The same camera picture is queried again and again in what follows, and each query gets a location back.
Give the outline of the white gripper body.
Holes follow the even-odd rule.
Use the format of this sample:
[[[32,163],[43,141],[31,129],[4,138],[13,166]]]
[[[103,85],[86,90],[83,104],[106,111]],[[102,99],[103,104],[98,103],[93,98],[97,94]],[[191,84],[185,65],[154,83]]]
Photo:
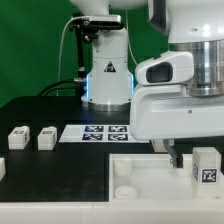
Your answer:
[[[139,141],[224,135],[224,96],[191,97],[182,85],[138,85],[130,132]]]

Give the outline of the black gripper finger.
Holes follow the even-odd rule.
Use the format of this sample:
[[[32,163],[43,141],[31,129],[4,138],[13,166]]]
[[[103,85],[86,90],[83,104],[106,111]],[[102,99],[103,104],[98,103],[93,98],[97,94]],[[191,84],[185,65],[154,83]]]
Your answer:
[[[164,147],[171,156],[171,164],[174,168],[183,167],[183,155],[175,149],[175,142],[173,139],[164,139]]]

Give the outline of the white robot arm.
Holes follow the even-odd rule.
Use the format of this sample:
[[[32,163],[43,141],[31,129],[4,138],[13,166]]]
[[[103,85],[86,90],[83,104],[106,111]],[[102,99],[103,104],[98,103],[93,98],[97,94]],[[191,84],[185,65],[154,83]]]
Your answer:
[[[159,140],[174,166],[172,141],[224,135],[224,0],[70,0],[93,40],[85,106],[130,110],[130,133]],[[138,64],[130,78],[124,59],[127,31],[116,9],[145,6],[168,49]]]

